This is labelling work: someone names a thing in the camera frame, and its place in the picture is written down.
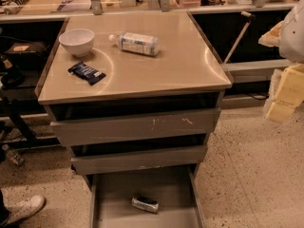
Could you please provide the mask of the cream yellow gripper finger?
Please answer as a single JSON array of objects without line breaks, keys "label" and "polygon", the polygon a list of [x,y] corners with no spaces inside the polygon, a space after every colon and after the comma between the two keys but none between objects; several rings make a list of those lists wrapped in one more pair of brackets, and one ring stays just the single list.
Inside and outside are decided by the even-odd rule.
[{"label": "cream yellow gripper finger", "polygon": [[265,102],[265,118],[282,123],[304,102],[304,65],[295,64],[276,69],[271,77],[269,98]]}]

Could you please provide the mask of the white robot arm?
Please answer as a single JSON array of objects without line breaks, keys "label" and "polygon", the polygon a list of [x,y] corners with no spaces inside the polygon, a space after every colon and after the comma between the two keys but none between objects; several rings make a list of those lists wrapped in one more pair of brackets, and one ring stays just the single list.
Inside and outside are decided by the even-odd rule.
[{"label": "white robot arm", "polygon": [[304,102],[304,0],[299,0],[258,42],[278,47],[279,55],[291,62],[284,70],[274,71],[264,106],[266,119],[282,123]]}]

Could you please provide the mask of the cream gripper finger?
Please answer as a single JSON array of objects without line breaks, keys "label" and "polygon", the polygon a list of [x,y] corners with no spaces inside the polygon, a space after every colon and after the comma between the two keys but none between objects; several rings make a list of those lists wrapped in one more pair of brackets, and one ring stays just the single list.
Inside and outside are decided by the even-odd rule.
[{"label": "cream gripper finger", "polygon": [[281,32],[282,21],[277,23],[269,31],[263,34],[259,39],[258,43],[265,47],[278,47],[279,46],[279,36]]}]

